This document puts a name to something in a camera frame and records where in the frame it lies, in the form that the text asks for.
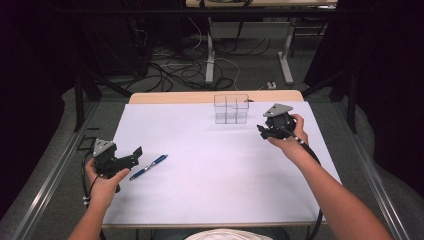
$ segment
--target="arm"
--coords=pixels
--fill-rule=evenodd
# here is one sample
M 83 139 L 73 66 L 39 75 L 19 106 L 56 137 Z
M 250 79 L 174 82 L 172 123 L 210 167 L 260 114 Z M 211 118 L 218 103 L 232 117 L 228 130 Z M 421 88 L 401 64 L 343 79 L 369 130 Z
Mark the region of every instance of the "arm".
M 99 239 L 99 234 L 102 229 L 103 218 L 107 209 L 112 203 L 115 196 L 115 190 L 119 182 L 125 178 L 130 172 L 129 169 L 124 169 L 118 172 L 111 179 L 103 179 L 97 177 L 94 171 L 94 160 L 88 161 L 85 170 L 90 183 L 93 185 L 91 190 L 90 205 L 84 216 L 79 221 L 78 225 L 69 236 L 71 239 Z
M 303 118 L 293 117 L 297 122 L 294 133 L 308 144 Z M 338 239 L 392 239 L 371 210 L 322 168 L 295 139 L 270 137 L 268 141 L 299 168 Z

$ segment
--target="person's right hand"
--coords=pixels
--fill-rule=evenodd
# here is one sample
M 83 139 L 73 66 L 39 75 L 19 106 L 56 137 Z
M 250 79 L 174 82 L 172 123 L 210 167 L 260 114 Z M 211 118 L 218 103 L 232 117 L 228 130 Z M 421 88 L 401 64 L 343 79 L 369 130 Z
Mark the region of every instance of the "person's right hand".
M 304 119 L 298 114 L 293 114 L 291 116 L 296 120 L 296 128 L 294 129 L 293 133 L 302 139 L 305 144 L 308 144 L 308 134 L 303 131 Z M 297 142 L 293 137 L 289 137 L 287 139 L 269 137 L 268 141 L 274 146 L 280 148 L 284 155 L 286 155 L 286 157 L 293 162 L 297 159 L 301 159 L 303 153 L 308 154 L 306 150 L 300 146 L 299 142 Z

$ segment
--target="white tabletop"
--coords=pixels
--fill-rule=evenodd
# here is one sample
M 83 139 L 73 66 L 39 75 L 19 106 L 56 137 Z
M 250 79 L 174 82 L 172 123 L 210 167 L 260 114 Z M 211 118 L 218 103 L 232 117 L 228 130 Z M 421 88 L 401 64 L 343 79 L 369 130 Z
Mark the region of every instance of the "white tabletop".
M 305 118 L 311 148 L 338 181 L 307 102 L 281 102 Z M 272 226 L 311 223 L 319 207 L 300 171 L 263 140 L 256 125 L 274 102 L 254 102 L 246 124 L 215 124 L 213 103 L 128 104 L 114 142 L 117 157 L 142 146 L 121 182 L 104 227 Z M 134 181 L 162 154 L 168 158 Z

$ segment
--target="hand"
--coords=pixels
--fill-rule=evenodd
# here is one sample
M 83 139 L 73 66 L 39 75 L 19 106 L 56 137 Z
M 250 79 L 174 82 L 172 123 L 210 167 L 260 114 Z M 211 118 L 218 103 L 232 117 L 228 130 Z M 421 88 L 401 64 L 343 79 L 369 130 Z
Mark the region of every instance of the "hand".
M 90 185 L 94 184 L 90 193 L 90 206 L 106 211 L 115 196 L 116 187 L 128 175 L 130 170 L 127 168 L 123 169 L 112 178 L 104 179 L 100 176 L 97 177 L 98 174 L 95 172 L 94 159 L 90 159 L 85 166 L 85 171 Z
M 293 133 L 308 144 L 308 134 L 303 131 L 304 119 L 298 114 L 293 114 L 291 116 L 296 120 L 296 128 Z M 286 155 L 286 157 L 292 162 L 297 159 L 301 159 L 303 156 L 302 153 L 308 154 L 293 137 L 289 137 L 285 140 L 269 137 L 268 141 L 274 146 L 280 148 L 284 155 Z

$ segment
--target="black curtain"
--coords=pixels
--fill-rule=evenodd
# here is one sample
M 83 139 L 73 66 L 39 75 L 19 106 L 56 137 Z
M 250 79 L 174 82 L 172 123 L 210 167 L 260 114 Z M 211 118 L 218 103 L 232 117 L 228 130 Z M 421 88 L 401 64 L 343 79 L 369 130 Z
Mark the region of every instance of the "black curtain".
M 357 60 L 357 104 L 366 112 L 375 133 L 373 157 L 424 196 L 420 149 L 424 136 L 424 7 L 393 0 L 340 3 L 347 9 L 375 9 L 365 17 L 331 20 L 305 83 L 315 86 L 346 69 L 352 59 Z M 340 78 L 331 84 L 333 100 L 346 94 L 346 80 Z
M 61 95 L 73 87 L 51 20 L 38 1 L 0 3 L 0 217 L 47 148 L 63 114 Z

